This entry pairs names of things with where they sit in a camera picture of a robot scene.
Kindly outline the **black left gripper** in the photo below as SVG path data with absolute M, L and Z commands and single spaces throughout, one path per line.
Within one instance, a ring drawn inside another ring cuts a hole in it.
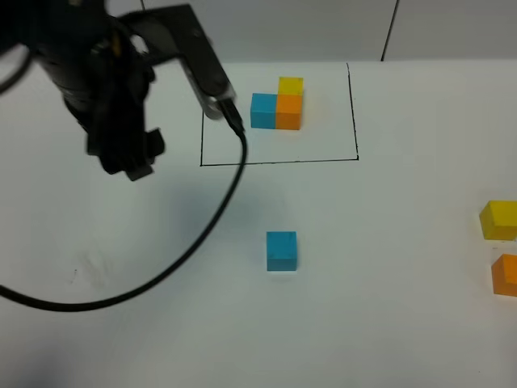
M 86 151 L 110 175 L 123 172 L 131 181 L 153 174 L 156 158 L 166 145 L 159 128 L 145 127 L 145 100 L 153 69 L 133 65 L 111 73 L 95 105 Z

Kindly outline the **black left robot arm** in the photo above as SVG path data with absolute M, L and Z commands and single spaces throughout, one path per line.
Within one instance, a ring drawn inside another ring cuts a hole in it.
M 39 63 L 86 132 L 87 154 L 110 175 L 122 171 L 135 181 L 153 173 L 165 151 L 159 130 L 145 129 L 155 73 L 103 1 L 3 1 L 1 52 L 17 45 L 27 54 L 2 80 L 2 93 Z

